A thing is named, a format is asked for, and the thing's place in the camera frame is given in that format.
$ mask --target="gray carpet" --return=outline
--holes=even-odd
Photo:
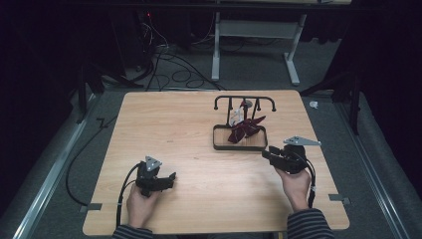
[[[317,42],[300,43],[295,55],[295,64],[301,84],[293,87],[290,84],[287,68],[281,62],[283,49],[289,49],[289,43],[277,41],[271,44],[269,40],[249,39],[243,48],[237,42],[222,46],[221,71],[219,84],[227,90],[270,90],[295,89],[298,91],[320,82],[329,66],[330,60],[338,43],[319,45]],[[168,53],[182,57],[188,63],[206,76],[211,75],[212,49],[201,45],[201,49],[190,51],[172,47]],[[162,58],[177,61],[174,57],[162,54]],[[158,62],[157,75],[171,79],[176,71],[183,70],[179,65],[169,61]],[[177,73],[175,80],[184,81],[186,72]],[[194,75],[189,80],[200,79]],[[151,89],[162,88],[166,77],[152,79]],[[170,81],[167,88],[185,88],[186,82]],[[206,83],[202,89],[213,90],[212,84]],[[106,85],[105,93],[99,97],[97,106],[87,119],[87,125],[70,158],[78,156],[70,174],[70,186],[74,195],[83,202],[90,202],[94,188],[106,155],[106,149],[113,130],[113,123],[104,128],[81,151],[92,136],[98,132],[101,122],[97,118],[111,120],[117,116],[124,94],[129,90],[123,87]],[[395,238],[390,226],[379,206],[364,168],[359,159],[347,125],[341,120],[337,107],[329,98],[330,92],[321,92],[303,98],[318,140],[322,142],[322,150],[328,167],[340,194],[350,200],[344,205],[350,220],[350,227],[336,231],[337,238]],[[318,101],[318,109],[309,107],[309,101]],[[364,96],[361,96],[361,111],[358,127],[365,149],[376,167],[379,177],[398,209],[400,218],[408,232],[409,238],[422,235],[422,205],[415,190],[398,166],[390,148],[385,142],[382,132],[372,118],[370,108]],[[69,140],[69,131],[75,124],[78,112],[75,111],[63,125],[57,136],[46,148],[43,156],[28,175],[9,210],[1,219],[1,236],[11,238],[25,216],[28,207],[37,194],[40,185],[48,174],[63,145]],[[80,205],[75,203],[66,192],[65,176],[63,176],[44,210],[32,238],[88,238],[82,228],[86,213],[80,212]]]

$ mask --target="metal bracket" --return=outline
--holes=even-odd
[[[151,156],[146,156],[145,157],[145,161],[146,161],[146,170],[147,171],[152,171],[155,168],[161,166],[162,162],[151,157]]]
[[[300,136],[293,136],[284,140],[284,143],[291,145],[321,145],[320,141],[313,141]]]

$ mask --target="dark background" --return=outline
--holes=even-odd
[[[382,11],[357,14],[310,13],[302,41],[323,44],[341,38],[325,79],[355,71],[361,79],[374,117],[397,160],[419,195],[417,164],[421,121],[422,24],[421,3],[353,1]],[[211,13],[151,11],[156,27],[182,48],[191,33],[208,30]],[[115,35],[113,16],[98,9],[84,10],[53,1],[14,1],[0,5],[1,213],[13,199],[27,173],[72,110],[70,98],[78,85],[78,70],[87,61],[120,74],[136,63],[118,47],[127,36]],[[279,19],[281,15],[226,13],[226,16]],[[295,15],[283,15],[283,18]],[[130,31],[135,25],[128,22]],[[108,49],[108,56],[100,56]]]

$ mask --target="fabric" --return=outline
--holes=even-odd
[[[289,215],[288,238],[334,238],[325,217],[318,209],[311,208]]]
[[[152,232],[148,229],[133,228],[127,225],[118,226],[111,236],[112,239],[152,239]]]
[[[136,229],[127,225],[118,226],[112,234],[113,239],[152,239],[152,232],[147,229]],[[230,233],[210,234],[208,239],[260,239],[262,233]],[[331,239],[334,238],[331,229],[326,223],[325,217],[318,209],[311,208],[289,215],[288,217],[289,239]]]

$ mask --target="white desk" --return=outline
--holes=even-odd
[[[254,2],[254,3],[292,3],[292,4],[318,4],[317,0],[237,0],[234,2]],[[329,4],[350,4],[351,0],[333,0]],[[294,86],[300,84],[298,73],[293,62],[296,48],[302,34],[302,30],[307,19],[306,14],[302,14],[298,22],[259,22],[242,20],[223,20],[220,13],[215,16],[215,39],[214,55],[212,61],[212,80],[220,79],[220,37],[259,37],[259,38],[281,38],[291,39],[292,45],[289,52],[283,54],[283,59],[287,65],[289,75]]]

